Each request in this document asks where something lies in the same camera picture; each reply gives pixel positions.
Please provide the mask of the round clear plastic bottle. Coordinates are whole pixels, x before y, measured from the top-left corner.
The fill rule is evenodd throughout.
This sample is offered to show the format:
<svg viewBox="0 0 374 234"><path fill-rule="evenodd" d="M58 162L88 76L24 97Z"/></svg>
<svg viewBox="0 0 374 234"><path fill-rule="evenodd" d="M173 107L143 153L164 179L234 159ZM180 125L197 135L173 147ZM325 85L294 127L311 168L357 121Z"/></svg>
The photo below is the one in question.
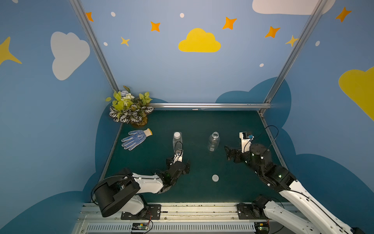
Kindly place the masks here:
<svg viewBox="0 0 374 234"><path fill-rule="evenodd" d="M213 132L208 139L208 149L211 152L214 152L220 143L220 135L218 132Z"/></svg>

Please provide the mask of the square clear plastic bottle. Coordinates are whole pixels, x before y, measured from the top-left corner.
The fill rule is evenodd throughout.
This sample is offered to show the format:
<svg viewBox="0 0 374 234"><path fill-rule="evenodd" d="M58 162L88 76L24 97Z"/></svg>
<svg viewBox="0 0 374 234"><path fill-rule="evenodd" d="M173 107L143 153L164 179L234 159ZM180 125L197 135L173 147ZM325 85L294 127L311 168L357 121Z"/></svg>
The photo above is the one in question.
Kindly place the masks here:
<svg viewBox="0 0 374 234"><path fill-rule="evenodd" d="M173 145L173 150L175 151L176 149L183 149L183 141L182 141L182 133L181 137L176 139L173 134L173 140L172 140L172 145Z"/></svg>

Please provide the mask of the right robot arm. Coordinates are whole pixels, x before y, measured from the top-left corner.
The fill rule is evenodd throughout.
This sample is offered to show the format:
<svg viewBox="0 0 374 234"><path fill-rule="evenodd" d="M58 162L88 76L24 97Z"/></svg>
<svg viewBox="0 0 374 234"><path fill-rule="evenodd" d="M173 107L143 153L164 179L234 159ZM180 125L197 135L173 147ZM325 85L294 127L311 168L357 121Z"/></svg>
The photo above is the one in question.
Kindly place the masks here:
<svg viewBox="0 0 374 234"><path fill-rule="evenodd" d="M251 144L243 150L225 146L229 160L245 163L259 179L292 203L304 216L301 218L260 196L252 202L252 209L272 219L296 234L362 234L358 227L350 227L318 202L285 167L273 163L269 149L262 144Z"/></svg>

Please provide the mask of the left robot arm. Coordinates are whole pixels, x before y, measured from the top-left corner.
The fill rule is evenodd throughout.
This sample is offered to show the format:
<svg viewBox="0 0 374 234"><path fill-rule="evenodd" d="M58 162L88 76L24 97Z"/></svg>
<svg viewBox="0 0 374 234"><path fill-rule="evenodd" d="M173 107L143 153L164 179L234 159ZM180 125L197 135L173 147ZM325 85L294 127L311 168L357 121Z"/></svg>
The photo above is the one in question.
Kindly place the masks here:
<svg viewBox="0 0 374 234"><path fill-rule="evenodd" d="M123 168L116 175L99 182L92 190L103 217L119 211L138 215L146 202L143 193L162 194L174 186L181 175L190 172L190 162L184 163L181 156L167 159L167 170L154 175L139 175Z"/></svg>

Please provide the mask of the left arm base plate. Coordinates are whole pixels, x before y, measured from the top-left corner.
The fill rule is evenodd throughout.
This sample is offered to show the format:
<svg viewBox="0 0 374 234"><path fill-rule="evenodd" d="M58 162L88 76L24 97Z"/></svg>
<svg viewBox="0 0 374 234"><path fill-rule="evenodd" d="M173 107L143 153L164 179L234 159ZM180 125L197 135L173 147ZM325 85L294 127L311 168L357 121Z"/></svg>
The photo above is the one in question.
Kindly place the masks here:
<svg viewBox="0 0 374 234"><path fill-rule="evenodd" d="M121 220L159 220L161 215L161 204L146 205L138 214L123 212Z"/></svg>

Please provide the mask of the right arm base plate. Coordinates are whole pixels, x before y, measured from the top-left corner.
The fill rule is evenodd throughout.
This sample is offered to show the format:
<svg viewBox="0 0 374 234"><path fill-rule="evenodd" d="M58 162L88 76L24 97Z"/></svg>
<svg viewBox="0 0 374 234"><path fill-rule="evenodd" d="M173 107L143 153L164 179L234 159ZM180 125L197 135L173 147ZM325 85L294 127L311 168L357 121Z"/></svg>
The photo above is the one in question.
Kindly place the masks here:
<svg viewBox="0 0 374 234"><path fill-rule="evenodd" d="M267 219L264 213L265 205L271 200L253 201L252 203L239 203L236 205L240 220Z"/></svg>

